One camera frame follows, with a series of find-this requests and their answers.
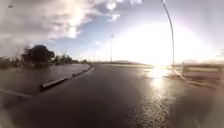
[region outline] white line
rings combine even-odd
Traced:
[[[18,92],[13,92],[13,91],[5,90],[5,89],[0,89],[0,92],[6,93],[6,94],[10,94],[10,95],[20,96],[20,97],[24,97],[24,98],[30,98],[30,97],[32,97],[31,95],[26,95],[26,94],[22,94],[22,93],[18,93]]]
[[[198,120],[195,117],[193,117],[193,120],[194,120],[196,127],[201,128],[200,124],[198,123]]]

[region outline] street lamp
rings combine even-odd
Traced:
[[[166,7],[166,4],[164,3],[163,0],[160,0],[161,4],[163,5],[163,8],[166,12],[166,15],[168,17],[168,20],[169,20],[169,23],[170,23],[170,30],[171,30],[171,38],[172,38],[172,50],[173,50],[173,63],[172,63],[172,68],[174,69],[174,59],[175,59],[175,56],[174,56],[174,32],[173,32],[173,24],[172,24],[172,20],[171,20],[171,17],[170,17],[170,13]]]
[[[110,62],[111,63],[113,61],[113,38],[114,38],[114,35],[111,36],[111,41],[110,41]]]

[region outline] tree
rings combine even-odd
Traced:
[[[35,45],[31,49],[24,49],[24,54],[21,56],[24,61],[32,62],[48,62],[51,58],[54,58],[53,51],[49,51],[44,45]]]

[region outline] sunlight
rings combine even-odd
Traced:
[[[162,78],[168,74],[168,71],[165,69],[161,69],[160,67],[154,67],[148,73],[149,77],[152,78]]]
[[[212,51],[201,42],[185,27],[175,26],[175,62],[208,58]],[[169,25],[165,23],[142,24],[116,36],[113,56],[118,60],[126,59],[145,64],[171,64],[172,42]]]

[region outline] road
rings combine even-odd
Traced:
[[[2,128],[219,128],[222,91],[177,79],[149,78],[144,68],[97,65],[20,104],[4,107]]]

